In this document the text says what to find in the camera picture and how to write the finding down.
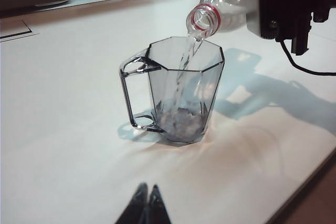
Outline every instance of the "cup rim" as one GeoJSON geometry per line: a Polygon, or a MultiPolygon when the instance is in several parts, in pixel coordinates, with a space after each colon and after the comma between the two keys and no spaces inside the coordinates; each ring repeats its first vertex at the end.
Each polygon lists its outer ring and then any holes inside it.
{"type": "Polygon", "coordinates": [[[149,44],[149,46],[148,46],[148,48],[147,48],[147,50],[146,50],[145,57],[148,58],[148,59],[150,59],[150,60],[152,60],[152,61],[155,61],[155,63],[156,63],[157,65],[159,65],[160,67],[166,69],[167,71],[182,71],[182,72],[199,72],[199,73],[203,73],[203,72],[205,72],[205,71],[207,71],[207,70],[209,70],[209,69],[212,69],[212,68],[214,68],[214,67],[216,67],[216,66],[218,66],[218,65],[225,64],[225,57],[224,57],[224,53],[223,53],[222,47],[219,46],[219,45],[217,45],[217,44],[215,44],[215,43],[212,43],[212,42],[210,42],[210,41],[208,41],[208,40],[204,40],[204,41],[206,41],[207,43],[210,43],[210,44],[212,44],[212,45],[214,45],[214,46],[217,46],[217,47],[219,48],[219,52],[220,52],[220,56],[221,56],[222,60],[219,61],[219,62],[216,63],[216,64],[213,64],[213,65],[211,65],[211,66],[209,66],[209,67],[203,69],[203,70],[190,70],[190,69],[183,70],[183,69],[176,69],[176,68],[167,68],[166,66],[164,66],[164,65],[162,65],[162,64],[160,64],[160,63],[158,63],[156,60],[153,60],[153,59],[151,59],[151,58],[148,56],[149,51],[150,51],[150,49],[151,49],[151,47],[152,47],[153,44],[156,44],[156,43],[158,43],[158,42],[161,42],[161,41],[164,41],[164,40],[167,40],[167,39],[171,39],[171,38],[186,38],[186,37],[184,37],[184,36],[171,36],[171,37],[167,37],[167,38],[158,40],[158,41],[156,41],[156,42],[152,42],[152,43],[149,44]]]}

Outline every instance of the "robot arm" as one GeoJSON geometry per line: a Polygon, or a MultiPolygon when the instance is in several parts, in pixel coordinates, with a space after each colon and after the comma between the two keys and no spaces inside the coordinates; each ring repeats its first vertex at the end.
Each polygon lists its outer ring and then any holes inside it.
{"type": "Polygon", "coordinates": [[[336,0],[247,0],[247,28],[265,39],[292,40],[291,52],[303,55],[307,50],[311,14],[314,22],[328,19],[336,0]]]}

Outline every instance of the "white table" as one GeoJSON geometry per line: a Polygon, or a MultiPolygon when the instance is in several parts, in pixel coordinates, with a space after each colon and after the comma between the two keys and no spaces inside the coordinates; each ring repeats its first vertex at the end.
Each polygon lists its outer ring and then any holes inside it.
{"type": "MultiPolygon", "coordinates": [[[[209,129],[176,147],[129,126],[120,63],[184,36],[198,0],[110,0],[20,17],[1,43],[3,223],[114,223],[140,182],[173,223],[266,222],[336,147],[336,78],[294,69],[279,44],[217,34],[226,65],[209,129]]],[[[336,12],[297,63],[336,70],[336,12]]],[[[147,98],[146,85],[133,85],[147,98]]],[[[139,110],[148,105],[133,101],[139,110]]]]}

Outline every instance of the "bottle mouth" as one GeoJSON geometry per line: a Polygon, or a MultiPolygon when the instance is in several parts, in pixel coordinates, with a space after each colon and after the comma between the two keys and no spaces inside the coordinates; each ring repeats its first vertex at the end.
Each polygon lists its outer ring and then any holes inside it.
{"type": "Polygon", "coordinates": [[[210,4],[197,5],[188,15],[188,33],[196,39],[207,38],[217,32],[221,24],[217,8],[210,4]]]}

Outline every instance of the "clear plastic bottle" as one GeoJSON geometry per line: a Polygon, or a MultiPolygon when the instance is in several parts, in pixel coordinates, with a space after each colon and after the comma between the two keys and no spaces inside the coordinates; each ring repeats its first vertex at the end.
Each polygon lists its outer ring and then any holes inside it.
{"type": "Polygon", "coordinates": [[[196,39],[217,31],[235,30],[246,23],[244,0],[200,0],[186,19],[188,33],[196,39]]]}

